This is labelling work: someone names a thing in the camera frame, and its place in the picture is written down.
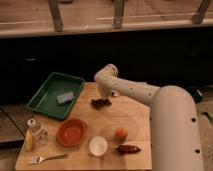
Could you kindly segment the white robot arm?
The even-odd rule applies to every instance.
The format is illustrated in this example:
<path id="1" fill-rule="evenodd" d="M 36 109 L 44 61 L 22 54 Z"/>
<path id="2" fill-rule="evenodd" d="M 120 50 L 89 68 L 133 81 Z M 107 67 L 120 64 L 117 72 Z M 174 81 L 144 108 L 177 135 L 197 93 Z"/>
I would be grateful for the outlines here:
<path id="1" fill-rule="evenodd" d="M 94 80 L 103 98 L 116 91 L 150 107 L 152 171 L 204 171 L 196 105 L 186 90 L 118 78 L 113 64 Z"/>

